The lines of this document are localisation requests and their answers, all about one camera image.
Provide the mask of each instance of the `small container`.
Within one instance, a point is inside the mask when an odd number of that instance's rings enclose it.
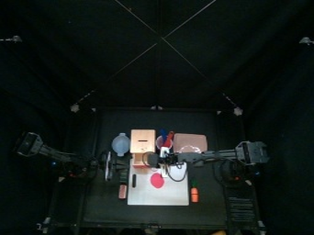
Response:
[[[162,136],[158,136],[158,138],[157,138],[157,148],[161,149],[162,145],[163,145],[163,138],[162,138]]]
[[[126,133],[121,133],[113,140],[113,149],[118,157],[123,157],[125,153],[130,150],[130,138]]]

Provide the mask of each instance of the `metal rod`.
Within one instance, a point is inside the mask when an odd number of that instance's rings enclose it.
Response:
[[[134,62],[143,56],[143,54],[145,54],[147,51],[150,51],[155,46],[157,46],[157,43],[155,43],[149,49],[146,49],[146,50],[143,51],[143,53],[142,53],[139,56],[137,56],[135,59],[133,59],[131,62],[130,62],[118,72],[114,73],[114,75],[111,75],[111,76],[109,77],[109,79],[106,80],[106,82],[109,82],[109,81],[129,67],[129,65],[130,65],[131,63],[134,63]],[[99,89],[99,88],[94,89],[90,93],[87,93],[87,94],[79,99],[79,101],[78,101],[74,105],[78,105],[98,89]]]
[[[169,44],[169,46],[173,48],[173,50],[178,53],[178,55],[183,58],[183,60],[190,64],[190,66],[194,68],[194,70],[199,73],[199,75],[205,78],[209,79],[208,76],[201,72],[201,70],[197,68],[197,66],[190,62],[190,60],[183,56],[183,54],[178,51],[178,49],[171,45],[171,43],[162,38],[162,40]]]
[[[147,28],[150,28],[150,30],[157,34],[157,32],[154,31],[154,29],[145,23],[145,21],[131,12],[131,10],[118,1],[114,0],[125,9],[126,11],[146,25]]]
[[[217,0],[212,1],[165,37],[166,39]]]

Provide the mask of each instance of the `black wall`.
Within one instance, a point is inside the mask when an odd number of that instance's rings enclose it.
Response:
[[[36,132],[50,146],[63,148],[70,110],[40,75],[3,45],[0,58],[0,234],[27,234],[47,216],[53,162],[40,156],[18,156],[12,149],[24,131]]]
[[[269,146],[260,183],[262,217],[272,234],[314,231],[314,48],[304,47],[248,109],[248,138]]]

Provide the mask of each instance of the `wooden block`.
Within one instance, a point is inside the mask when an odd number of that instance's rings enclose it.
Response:
[[[131,130],[131,153],[155,152],[157,132],[154,129]]]

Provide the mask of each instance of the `cable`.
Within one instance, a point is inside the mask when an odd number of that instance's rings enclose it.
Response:
[[[183,178],[182,178],[181,180],[177,180],[177,179],[173,178],[171,173],[170,173],[170,171],[169,171],[169,166],[170,166],[170,165],[166,163],[165,160],[163,160],[163,163],[165,163],[165,165],[166,165],[166,167],[165,167],[165,169],[166,169],[166,175],[169,175],[170,178],[171,178],[175,182],[182,182],[182,181],[185,181],[186,176],[187,176],[187,168],[186,168],[186,172],[185,172]]]
[[[154,153],[154,152],[153,152],[153,151],[146,151],[146,152],[142,154],[142,163],[143,163],[147,167],[151,167],[151,165],[149,165],[149,164],[145,162],[145,160],[143,160],[143,155],[145,155],[146,153]]]

